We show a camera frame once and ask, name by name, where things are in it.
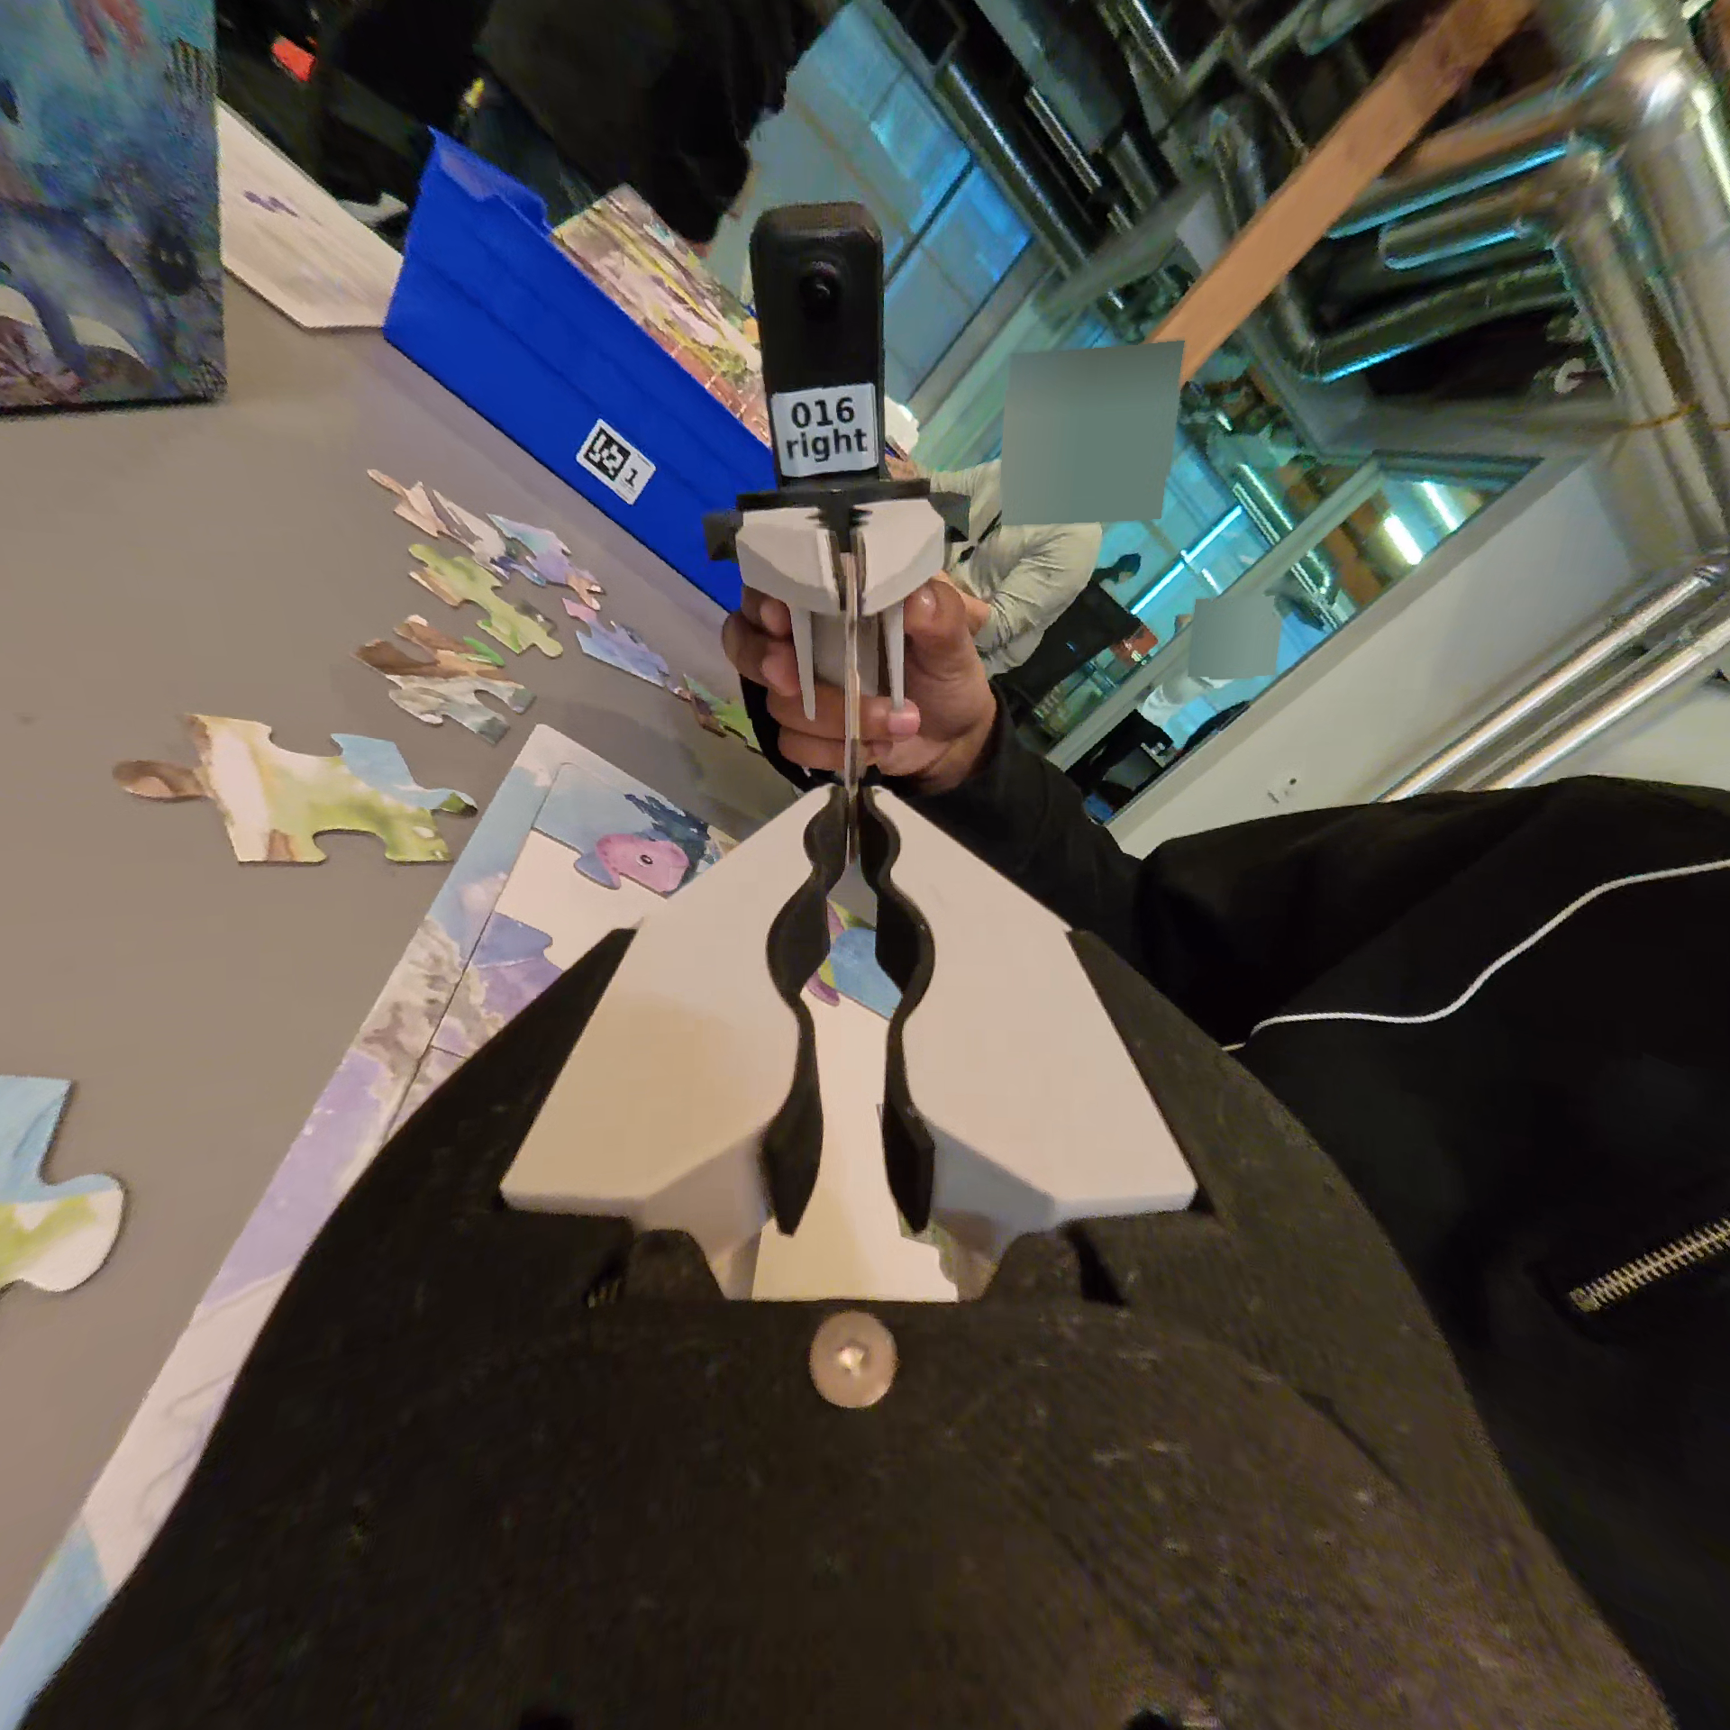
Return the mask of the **illustrated puzzle box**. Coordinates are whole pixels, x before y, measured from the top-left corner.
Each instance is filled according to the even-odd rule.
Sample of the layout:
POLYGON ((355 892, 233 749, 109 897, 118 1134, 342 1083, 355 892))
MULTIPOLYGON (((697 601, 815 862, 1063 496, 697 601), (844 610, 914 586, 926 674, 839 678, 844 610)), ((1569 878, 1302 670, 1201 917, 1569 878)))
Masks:
POLYGON ((2 410, 227 387, 210 2, 2 5, 2 410))

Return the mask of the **puzzle board in bin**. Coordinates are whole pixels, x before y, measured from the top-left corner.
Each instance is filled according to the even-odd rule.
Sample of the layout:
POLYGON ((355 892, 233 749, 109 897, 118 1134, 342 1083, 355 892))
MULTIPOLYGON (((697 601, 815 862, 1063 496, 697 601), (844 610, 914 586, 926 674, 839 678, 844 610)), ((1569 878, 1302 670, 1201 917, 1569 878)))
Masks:
POLYGON ((630 187, 570 213, 551 239, 717 402, 768 440, 756 314, 630 187))

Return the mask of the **paper instruction sheet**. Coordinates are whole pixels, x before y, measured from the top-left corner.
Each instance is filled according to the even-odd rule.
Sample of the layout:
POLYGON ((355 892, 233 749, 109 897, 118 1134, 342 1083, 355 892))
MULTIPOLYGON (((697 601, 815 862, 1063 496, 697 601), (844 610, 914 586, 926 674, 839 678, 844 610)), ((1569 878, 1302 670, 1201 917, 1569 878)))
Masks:
POLYGON ((381 331, 400 253, 217 103, 221 261, 309 332, 381 331))

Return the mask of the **brown grey puzzle piece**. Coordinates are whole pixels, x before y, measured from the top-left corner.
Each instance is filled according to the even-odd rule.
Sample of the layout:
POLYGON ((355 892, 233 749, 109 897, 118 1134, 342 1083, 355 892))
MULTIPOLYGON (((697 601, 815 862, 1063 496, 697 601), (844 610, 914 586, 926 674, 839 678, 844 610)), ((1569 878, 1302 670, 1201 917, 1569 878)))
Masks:
POLYGON ((371 638, 354 658, 378 673, 390 701, 420 723, 460 723, 489 745, 504 738, 510 716, 532 707, 532 691, 510 678, 502 655, 472 638, 451 638, 426 616, 404 616, 390 638, 371 638))

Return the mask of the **pink yellow blue puzzle piece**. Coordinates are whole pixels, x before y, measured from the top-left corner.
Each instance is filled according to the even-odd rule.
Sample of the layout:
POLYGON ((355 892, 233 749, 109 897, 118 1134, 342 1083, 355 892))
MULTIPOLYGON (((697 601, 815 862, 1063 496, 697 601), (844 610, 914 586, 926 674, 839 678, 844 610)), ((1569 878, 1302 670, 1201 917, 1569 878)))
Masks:
POLYGON ((109 1261, 122 1229, 118 1177, 43 1176, 69 1097, 69 1081, 2 1075, 2 1289, 69 1291, 109 1261))

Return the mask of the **purple blue puzzle piece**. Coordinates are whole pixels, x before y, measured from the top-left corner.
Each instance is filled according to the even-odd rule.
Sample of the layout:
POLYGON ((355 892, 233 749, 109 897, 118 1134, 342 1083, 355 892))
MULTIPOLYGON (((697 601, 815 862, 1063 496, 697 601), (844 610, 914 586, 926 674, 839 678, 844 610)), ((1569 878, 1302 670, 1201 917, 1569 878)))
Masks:
POLYGON ((574 563, 566 542, 554 534, 489 514, 481 518, 481 558, 499 575, 516 575, 539 588, 560 588, 563 610, 584 621, 594 621, 601 610, 604 588, 574 563))

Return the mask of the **pink dinosaur head puzzle piece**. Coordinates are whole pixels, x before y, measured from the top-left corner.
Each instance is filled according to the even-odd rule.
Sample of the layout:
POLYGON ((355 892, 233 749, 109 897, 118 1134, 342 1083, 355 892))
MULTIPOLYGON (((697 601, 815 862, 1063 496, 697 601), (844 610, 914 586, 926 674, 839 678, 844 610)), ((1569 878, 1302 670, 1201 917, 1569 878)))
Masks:
POLYGON ((736 844, 654 789, 574 764, 556 771, 532 828, 567 847, 594 885, 636 885, 657 897, 674 893, 736 844))

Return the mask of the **green blue puzzle piece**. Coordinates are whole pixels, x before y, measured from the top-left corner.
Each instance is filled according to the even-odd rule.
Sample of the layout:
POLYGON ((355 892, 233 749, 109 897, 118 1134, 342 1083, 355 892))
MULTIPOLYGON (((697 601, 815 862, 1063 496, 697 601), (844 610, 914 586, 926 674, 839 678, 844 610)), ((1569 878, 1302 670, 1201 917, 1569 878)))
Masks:
POLYGON ((441 816, 474 816, 466 792, 420 784, 400 745, 332 733, 324 755, 285 749, 272 726, 239 716, 189 715, 193 764, 125 759, 112 779, 158 804, 207 804, 221 814, 242 863, 320 863, 326 833, 360 833, 392 863, 447 863, 441 816))

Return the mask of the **silver metal rail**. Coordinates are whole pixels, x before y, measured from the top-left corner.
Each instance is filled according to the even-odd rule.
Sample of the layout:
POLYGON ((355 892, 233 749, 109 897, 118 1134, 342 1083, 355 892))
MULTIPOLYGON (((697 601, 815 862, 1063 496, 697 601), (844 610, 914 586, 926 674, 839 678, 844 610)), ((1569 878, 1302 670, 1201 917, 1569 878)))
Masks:
POLYGON ((1635 716, 1694 688, 1724 656, 1724 552, 1650 579, 1566 655, 1396 778, 1380 801, 1439 789, 1509 789, 1635 716))

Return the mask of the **pastel purple pink puzzle piece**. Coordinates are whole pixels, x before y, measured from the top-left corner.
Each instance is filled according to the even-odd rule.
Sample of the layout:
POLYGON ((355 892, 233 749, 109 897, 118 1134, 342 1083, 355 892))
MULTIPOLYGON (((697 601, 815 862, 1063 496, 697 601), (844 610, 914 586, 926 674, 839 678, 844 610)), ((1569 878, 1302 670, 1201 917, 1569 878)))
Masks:
POLYGON ((865 875, 865 704, 902 697, 900 601, 880 605, 870 592, 867 545, 860 524, 823 531, 823 581, 830 598, 809 607, 811 687, 837 691, 844 792, 843 867, 829 889, 830 950, 818 967, 822 1002, 850 998, 888 1018, 899 990, 875 955, 877 897, 865 875))

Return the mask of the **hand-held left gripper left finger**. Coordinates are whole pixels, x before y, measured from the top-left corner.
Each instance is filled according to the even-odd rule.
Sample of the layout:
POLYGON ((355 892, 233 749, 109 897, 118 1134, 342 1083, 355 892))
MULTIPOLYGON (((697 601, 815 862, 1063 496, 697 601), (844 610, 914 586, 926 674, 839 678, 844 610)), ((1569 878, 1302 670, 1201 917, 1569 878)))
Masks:
POLYGON ((679 1232, 728 1298, 792 1233, 823 1153, 806 984, 856 796, 811 789, 621 936, 499 1182, 510 1209, 679 1232))

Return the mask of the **purple green puzzle piece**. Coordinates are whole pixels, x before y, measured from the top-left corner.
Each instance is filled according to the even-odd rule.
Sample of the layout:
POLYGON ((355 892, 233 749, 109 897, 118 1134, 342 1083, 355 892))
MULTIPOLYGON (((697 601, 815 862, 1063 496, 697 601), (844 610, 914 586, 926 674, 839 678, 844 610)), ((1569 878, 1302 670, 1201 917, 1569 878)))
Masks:
POLYGON ((430 1091, 559 981, 550 936, 492 912, 468 956, 430 921, 407 947, 411 1088, 430 1091))

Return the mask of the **green yellow puzzle piece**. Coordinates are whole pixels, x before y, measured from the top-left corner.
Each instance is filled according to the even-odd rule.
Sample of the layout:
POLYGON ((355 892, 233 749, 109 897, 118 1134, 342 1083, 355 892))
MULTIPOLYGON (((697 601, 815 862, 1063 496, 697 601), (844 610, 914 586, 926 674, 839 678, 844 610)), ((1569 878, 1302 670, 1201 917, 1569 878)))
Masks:
POLYGON ((444 555, 428 542, 414 542, 407 555, 414 562, 411 579, 448 607, 474 607, 481 634, 499 649, 513 656, 532 649, 546 658, 566 652, 551 619, 510 601, 502 577, 469 555, 444 555))

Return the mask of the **silver ventilation ducts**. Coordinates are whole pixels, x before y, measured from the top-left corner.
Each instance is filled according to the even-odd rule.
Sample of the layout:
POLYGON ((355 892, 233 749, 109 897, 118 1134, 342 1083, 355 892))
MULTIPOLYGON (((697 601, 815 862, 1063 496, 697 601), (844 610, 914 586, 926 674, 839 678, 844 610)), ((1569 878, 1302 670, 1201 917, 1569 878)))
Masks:
MULTIPOLYGON (((1234 336, 1361 438, 1598 466, 1635 555, 1724 542, 1724 92, 1682 5, 1531 5, 1551 67, 1446 106, 1234 336)), ((1201 133, 1227 243, 1297 158, 1201 133)))

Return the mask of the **wooden beam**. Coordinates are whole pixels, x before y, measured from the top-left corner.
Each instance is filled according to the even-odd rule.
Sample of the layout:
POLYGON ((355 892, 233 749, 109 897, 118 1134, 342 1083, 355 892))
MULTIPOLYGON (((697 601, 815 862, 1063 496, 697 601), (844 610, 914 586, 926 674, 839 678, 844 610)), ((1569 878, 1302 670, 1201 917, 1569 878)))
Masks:
POLYGON ((1154 345, 1181 345, 1181 385, 1196 376, 1439 109, 1525 27, 1529 11, 1531 2, 1451 2, 1401 45, 1151 332, 1154 345))

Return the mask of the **green dinosaur brown puzzle piece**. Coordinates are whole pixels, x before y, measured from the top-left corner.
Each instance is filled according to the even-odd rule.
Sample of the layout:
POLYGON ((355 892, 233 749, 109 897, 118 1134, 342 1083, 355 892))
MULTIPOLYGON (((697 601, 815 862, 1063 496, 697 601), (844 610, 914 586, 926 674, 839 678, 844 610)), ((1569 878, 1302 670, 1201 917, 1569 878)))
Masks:
POLYGON ((674 697, 685 701, 695 721, 714 738, 732 738, 753 755, 763 755, 746 707, 736 698, 722 698, 697 680, 685 680, 674 697))

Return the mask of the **person's right hand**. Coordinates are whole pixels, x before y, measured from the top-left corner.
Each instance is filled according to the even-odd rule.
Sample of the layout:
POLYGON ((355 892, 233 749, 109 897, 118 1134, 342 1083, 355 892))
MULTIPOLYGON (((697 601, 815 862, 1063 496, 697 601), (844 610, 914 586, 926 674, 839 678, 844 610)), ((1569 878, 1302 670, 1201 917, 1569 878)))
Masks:
MULTIPOLYGON (((905 598, 902 626, 905 701, 858 698, 856 761, 900 796, 938 796, 988 756, 998 701, 970 634, 967 594, 933 575, 905 598)), ((722 646, 768 764, 795 789, 839 778, 844 697, 818 683, 806 713, 788 607, 744 588, 739 610, 724 619, 722 646)))

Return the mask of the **dinosaur puzzle tray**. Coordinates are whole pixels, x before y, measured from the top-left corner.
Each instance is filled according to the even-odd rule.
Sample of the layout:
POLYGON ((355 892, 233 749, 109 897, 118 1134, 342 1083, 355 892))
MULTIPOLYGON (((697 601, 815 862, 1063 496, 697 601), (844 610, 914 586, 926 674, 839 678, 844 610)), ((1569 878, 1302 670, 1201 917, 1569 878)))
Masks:
MULTIPOLYGON (((636 885, 594 885, 567 847, 532 828, 567 764, 648 789, 551 726, 534 726, 414 936, 435 921, 468 956, 487 917, 499 912, 541 928, 550 958, 566 968, 664 901, 636 885)), ((295 1264, 388 1135, 435 1091, 407 1078, 407 947, 7 1631, 2 1725, 23 1723, 148 1551, 295 1264)))

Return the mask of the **blue plastic bin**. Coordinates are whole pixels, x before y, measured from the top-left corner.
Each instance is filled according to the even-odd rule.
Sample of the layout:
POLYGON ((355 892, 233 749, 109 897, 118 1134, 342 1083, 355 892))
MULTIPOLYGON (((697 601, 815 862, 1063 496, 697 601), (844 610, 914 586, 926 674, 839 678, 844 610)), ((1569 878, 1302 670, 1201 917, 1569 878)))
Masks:
POLYGON ((530 187, 430 135, 384 339, 722 610, 702 521, 768 446, 554 239, 530 187))

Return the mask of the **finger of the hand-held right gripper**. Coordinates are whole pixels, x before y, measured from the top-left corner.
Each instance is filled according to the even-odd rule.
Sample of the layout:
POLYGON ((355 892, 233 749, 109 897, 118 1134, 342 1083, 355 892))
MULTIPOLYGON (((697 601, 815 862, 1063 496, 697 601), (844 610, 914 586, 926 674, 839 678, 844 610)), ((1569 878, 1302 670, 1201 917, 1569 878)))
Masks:
POLYGON ((736 558, 746 586, 779 601, 806 716, 817 715, 817 688, 839 698, 850 721, 850 610, 843 598, 832 534, 818 517, 744 517, 736 558))
POLYGON ((905 704, 905 601, 945 558, 930 502, 867 502, 858 521, 858 678, 867 697, 905 704))

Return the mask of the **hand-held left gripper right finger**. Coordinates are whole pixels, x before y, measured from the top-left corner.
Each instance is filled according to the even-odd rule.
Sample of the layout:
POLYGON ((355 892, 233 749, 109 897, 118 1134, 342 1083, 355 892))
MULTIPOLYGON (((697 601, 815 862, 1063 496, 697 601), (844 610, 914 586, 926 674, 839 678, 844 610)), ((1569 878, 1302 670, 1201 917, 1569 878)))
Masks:
POLYGON ((1190 1209, 1196 1176, 1079 936, 882 787, 858 840, 899 990, 880 1123, 900 1222, 997 1267, 1022 1236, 1190 1209))

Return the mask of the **blue white puzzle piece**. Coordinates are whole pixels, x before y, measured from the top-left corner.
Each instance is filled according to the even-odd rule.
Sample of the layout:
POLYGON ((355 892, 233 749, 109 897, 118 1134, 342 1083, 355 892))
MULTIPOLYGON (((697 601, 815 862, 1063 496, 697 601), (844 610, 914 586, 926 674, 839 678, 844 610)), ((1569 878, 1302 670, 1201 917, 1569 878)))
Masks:
POLYGON ((602 660, 614 670, 629 673, 666 691, 679 691, 668 660, 646 644, 633 629, 608 621, 604 616, 573 616, 574 642, 584 656, 602 660))

